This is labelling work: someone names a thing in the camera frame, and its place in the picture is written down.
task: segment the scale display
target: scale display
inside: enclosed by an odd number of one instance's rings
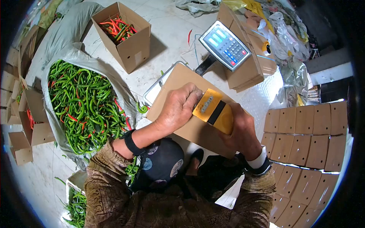
[[[237,69],[251,55],[250,50],[220,21],[216,21],[199,41],[231,71]]]

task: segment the white cuff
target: white cuff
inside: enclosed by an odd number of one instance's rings
[[[267,156],[266,155],[266,146],[263,146],[260,156],[258,156],[258,158],[256,158],[253,161],[247,161],[247,163],[253,169],[258,169],[258,168],[260,168],[264,164],[265,159],[266,159],[266,156]]]

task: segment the tape roll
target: tape roll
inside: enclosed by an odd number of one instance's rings
[[[262,52],[264,53],[265,56],[268,56],[271,54],[270,51],[270,44],[268,41],[265,41],[263,46],[262,46]]]

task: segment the person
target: person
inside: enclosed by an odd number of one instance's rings
[[[85,227],[269,227],[275,180],[254,119],[239,104],[230,104],[232,134],[217,130],[225,145],[239,153],[233,159],[208,156],[198,168],[203,154],[198,150],[187,170],[181,168],[184,152],[166,137],[189,121],[201,96],[193,83],[171,90],[154,122],[121,139],[110,138],[90,159]],[[128,188],[124,170],[135,156],[143,158],[139,176]],[[234,208],[215,204],[243,172]]]

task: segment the right hand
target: right hand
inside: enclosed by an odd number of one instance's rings
[[[155,120],[156,128],[169,135],[184,126],[191,118],[194,106],[202,95],[202,90],[191,82],[169,91],[162,111]]]
[[[219,136],[228,148],[242,153],[247,161],[255,160],[261,154],[261,144],[256,137],[254,118],[240,104],[229,105],[233,114],[233,132],[226,135],[219,131]]]

